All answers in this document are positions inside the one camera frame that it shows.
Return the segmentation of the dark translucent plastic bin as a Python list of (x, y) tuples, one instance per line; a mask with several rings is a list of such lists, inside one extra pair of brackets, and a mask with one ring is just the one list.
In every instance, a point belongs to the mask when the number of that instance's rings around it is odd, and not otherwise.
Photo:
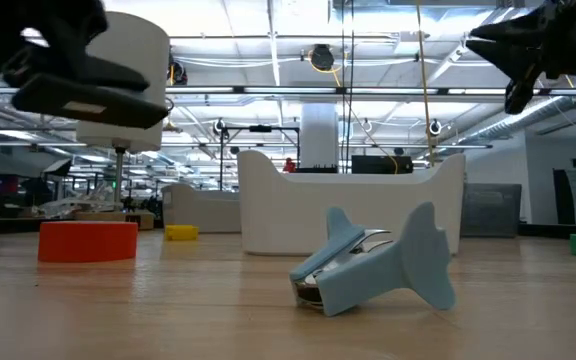
[(521, 194), (520, 184), (466, 183), (460, 236), (516, 237), (520, 223)]

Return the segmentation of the yellow mini stapler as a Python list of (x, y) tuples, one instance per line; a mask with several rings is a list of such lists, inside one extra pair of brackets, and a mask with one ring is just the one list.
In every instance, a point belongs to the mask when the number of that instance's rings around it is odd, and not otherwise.
[(193, 225), (167, 225), (164, 231), (165, 241), (196, 241), (199, 228)]

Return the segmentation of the silver ventilation duct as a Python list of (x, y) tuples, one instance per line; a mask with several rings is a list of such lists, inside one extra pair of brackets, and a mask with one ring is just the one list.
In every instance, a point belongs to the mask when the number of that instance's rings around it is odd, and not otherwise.
[(442, 147), (455, 148), (466, 146), (477, 141), (494, 139), (522, 130), (526, 127), (556, 116), (561, 112), (576, 109), (576, 97), (555, 96), (543, 101), (531, 103), (517, 115), (495, 115), (492, 118), (473, 126), (465, 133), (454, 136), (441, 143)]

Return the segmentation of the black equipment case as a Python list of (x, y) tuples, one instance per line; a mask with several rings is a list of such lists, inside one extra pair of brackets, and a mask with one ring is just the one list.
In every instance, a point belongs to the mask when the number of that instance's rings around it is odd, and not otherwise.
[(414, 171), (410, 156), (353, 155), (353, 174), (409, 174)]

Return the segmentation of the light grey plastic bin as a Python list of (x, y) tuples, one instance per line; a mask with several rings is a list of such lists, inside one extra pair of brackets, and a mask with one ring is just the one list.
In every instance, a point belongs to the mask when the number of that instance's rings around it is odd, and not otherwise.
[(240, 233), (240, 202), (237, 193), (195, 190), (187, 184), (162, 189), (163, 222), (192, 225), (203, 233)]

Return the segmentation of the black metal stand frame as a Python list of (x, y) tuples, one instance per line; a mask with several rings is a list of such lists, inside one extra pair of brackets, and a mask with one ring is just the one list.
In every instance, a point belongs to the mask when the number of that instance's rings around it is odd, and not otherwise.
[(250, 126), (226, 126), (221, 122), (219, 130), (219, 180), (218, 189), (224, 189), (224, 149), (227, 146), (225, 133), (233, 130), (228, 140), (234, 140), (242, 131), (249, 133), (272, 133), (279, 132), (287, 139), (297, 151), (297, 162), (301, 160), (301, 137), (300, 129), (296, 127), (272, 126), (272, 125), (250, 125)]

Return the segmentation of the white plastic bin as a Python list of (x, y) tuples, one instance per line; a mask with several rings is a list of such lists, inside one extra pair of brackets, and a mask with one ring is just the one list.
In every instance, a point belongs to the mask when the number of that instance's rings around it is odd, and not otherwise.
[(418, 205), (431, 202), (435, 223), (459, 251), (466, 157), (400, 175), (279, 172), (265, 154), (238, 155), (243, 250), (257, 255), (309, 255), (327, 239), (326, 218), (340, 207), (354, 224), (399, 234)]

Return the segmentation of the white building pillar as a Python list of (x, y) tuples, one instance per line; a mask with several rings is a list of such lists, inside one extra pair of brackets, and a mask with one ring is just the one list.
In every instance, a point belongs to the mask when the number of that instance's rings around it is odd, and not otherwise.
[(339, 135), (335, 103), (304, 103), (300, 122), (300, 164), (305, 168), (336, 167)]

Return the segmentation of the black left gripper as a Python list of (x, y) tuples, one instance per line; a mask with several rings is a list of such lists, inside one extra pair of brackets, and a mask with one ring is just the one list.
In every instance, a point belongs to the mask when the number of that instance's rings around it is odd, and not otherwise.
[(96, 86), (144, 91), (138, 71), (89, 56), (87, 45), (108, 29), (101, 0), (0, 0), (0, 73), (20, 87), (20, 111), (148, 129), (165, 105)]

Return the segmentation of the light blue staple remover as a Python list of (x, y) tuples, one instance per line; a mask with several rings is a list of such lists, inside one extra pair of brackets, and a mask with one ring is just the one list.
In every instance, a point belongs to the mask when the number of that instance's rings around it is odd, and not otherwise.
[(430, 202), (417, 206), (399, 237), (372, 242), (383, 229), (352, 223), (343, 209), (327, 212), (327, 241), (289, 273), (296, 303), (331, 317), (395, 289), (409, 289), (435, 309), (449, 310), (456, 294), (452, 255)]

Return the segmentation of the red tape roll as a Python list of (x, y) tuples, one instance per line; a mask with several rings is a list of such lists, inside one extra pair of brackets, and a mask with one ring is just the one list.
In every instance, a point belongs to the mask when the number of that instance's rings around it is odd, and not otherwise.
[(40, 225), (37, 259), (87, 263), (132, 259), (139, 227), (132, 222), (59, 221)]

